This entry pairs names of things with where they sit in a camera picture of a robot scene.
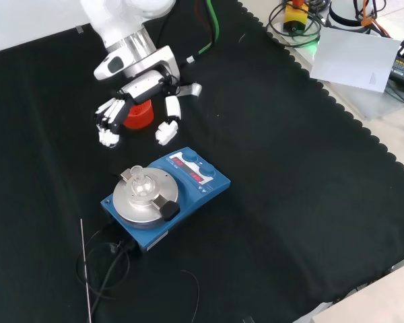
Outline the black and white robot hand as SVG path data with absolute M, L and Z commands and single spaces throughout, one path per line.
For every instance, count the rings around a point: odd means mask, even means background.
M 106 147 L 114 147 L 119 142 L 119 129 L 128 117 L 131 107 L 165 91 L 168 120 L 158 126 L 155 136 L 160 145 L 168 144 L 177 134 L 178 122 L 181 120 L 180 103 L 169 89 L 176 80 L 173 75 L 164 76 L 159 71 L 151 70 L 122 87 L 115 97 L 98 107 L 95 112 L 99 142 Z

